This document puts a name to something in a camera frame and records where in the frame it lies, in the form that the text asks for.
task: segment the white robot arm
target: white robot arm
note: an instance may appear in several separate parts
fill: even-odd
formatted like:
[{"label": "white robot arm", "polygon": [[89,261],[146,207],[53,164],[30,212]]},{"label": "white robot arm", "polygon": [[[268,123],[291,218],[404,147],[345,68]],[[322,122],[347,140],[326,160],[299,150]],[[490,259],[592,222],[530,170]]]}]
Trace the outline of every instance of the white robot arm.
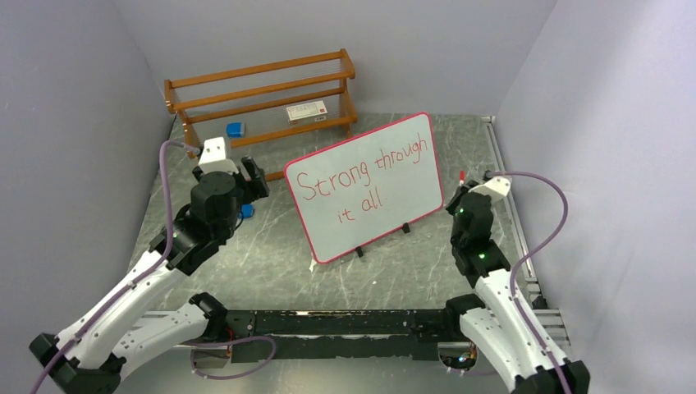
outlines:
[{"label": "white robot arm", "polygon": [[490,239],[492,203],[507,196],[510,188],[510,180],[493,177],[482,185],[461,186],[448,204],[454,216],[452,254],[474,288],[474,294],[457,297],[448,305],[459,314],[462,334],[487,356],[510,392],[556,392],[561,385],[553,360],[560,360],[573,392],[586,393],[589,374],[584,364],[571,363],[551,339],[516,281],[511,281],[510,264]]},{"label": "white robot arm", "polygon": [[[250,176],[245,179],[229,147],[222,137],[204,142],[194,172],[199,184],[172,224],[172,249],[166,259],[167,232],[162,230],[150,250],[87,314],[57,335],[41,334],[32,341],[31,351],[44,367],[53,363],[49,372],[65,393],[111,393],[153,357],[184,341],[216,337],[225,327],[227,309],[202,293],[167,318],[130,332],[155,301],[232,238],[242,204],[268,196],[263,170],[251,158],[242,158]],[[145,271],[151,273],[141,277]],[[90,320],[94,322],[85,330]]]}]

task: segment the marble surface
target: marble surface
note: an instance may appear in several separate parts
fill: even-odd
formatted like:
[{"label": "marble surface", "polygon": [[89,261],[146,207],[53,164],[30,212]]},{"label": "marble surface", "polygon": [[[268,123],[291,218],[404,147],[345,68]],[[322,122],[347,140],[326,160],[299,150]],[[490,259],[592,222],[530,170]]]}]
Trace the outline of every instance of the marble surface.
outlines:
[{"label": "marble surface", "polygon": [[[361,113],[353,133],[370,131],[408,114]],[[196,125],[201,139],[221,135],[229,120]],[[445,199],[454,192],[459,171],[471,179],[494,168],[488,134],[479,117],[432,115]],[[176,121],[172,138],[182,138]],[[267,172],[282,170],[293,158],[343,140],[341,129],[326,129],[282,140],[235,149],[252,155]],[[167,152],[174,212],[189,200],[195,162],[180,149]],[[271,194],[254,203],[256,214],[245,220],[235,237],[190,278],[169,291],[155,306],[174,310],[193,294],[207,291],[228,309],[398,309],[441,308],[454,296],[470,293],[456,269],[449,236],[451,217],[441,210],[365,248],[363,258],[350,254],[310,270],[311,254],[285,181],[269,183]],[[511,214],[494,205],[493,239],[511,263],[520,256],[513,239]],[[163,191],[159,177],[131,265],[148,248],[164,223]]]}]

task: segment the blue block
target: blue block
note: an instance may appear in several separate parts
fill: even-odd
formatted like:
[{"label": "blue block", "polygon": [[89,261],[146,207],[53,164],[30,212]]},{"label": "blue block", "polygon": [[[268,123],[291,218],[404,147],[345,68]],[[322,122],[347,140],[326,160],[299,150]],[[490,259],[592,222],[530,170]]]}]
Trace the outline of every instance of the blue block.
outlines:
[{"label": "blue block", "polygon": [[254,206],[252,204],[244,204],[241,206],[240,218],[248,219],[254,216]]},{"label": "blue block", "polygon": [[226,132],[230,138],[241,138],[244,136],[244,123],[234,121],[227,125]]}]

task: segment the gray wall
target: gray wall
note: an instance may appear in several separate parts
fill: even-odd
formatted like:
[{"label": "gray wall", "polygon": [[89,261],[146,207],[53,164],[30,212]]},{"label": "gray wall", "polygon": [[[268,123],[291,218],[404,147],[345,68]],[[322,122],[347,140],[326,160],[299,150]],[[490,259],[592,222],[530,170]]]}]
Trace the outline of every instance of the gray wall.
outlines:
[{"label": "gray wall", "polygon": [[556,0],[116,3],[158,82],[346,48],[359,110],[491,115]]},{"label": "gray wall", "polygon": [[171,118],[110,1],[5,0],[0,53],[0,382],[22,393],[30,341],[125,272]]},{"label": "gray wall", "polygon": [[[591,392],[696,391],[696,3],[560,0],[498,113],[508,168],[568,195],[536,259]],[[560,202],[515,185],[525,234]]]}]

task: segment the small box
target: small box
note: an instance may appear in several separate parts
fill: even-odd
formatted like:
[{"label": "small box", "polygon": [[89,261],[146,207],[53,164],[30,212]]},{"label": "small box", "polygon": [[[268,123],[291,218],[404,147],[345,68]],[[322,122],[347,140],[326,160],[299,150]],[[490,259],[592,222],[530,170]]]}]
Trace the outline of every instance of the small box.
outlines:
[{"label": "small box", "polygon": [[225,132],[230,138],[241,138],[244,136],[244,123],[234,121],[227,125]]},{"label": "small box", "polygon": [[293,105],[285,108],[287,118],[290,122],[290,127],[307,125],[316,121],[325,121],[327,118],[327,110],[324,101],[315,101],[313,103],[305,103]]}]

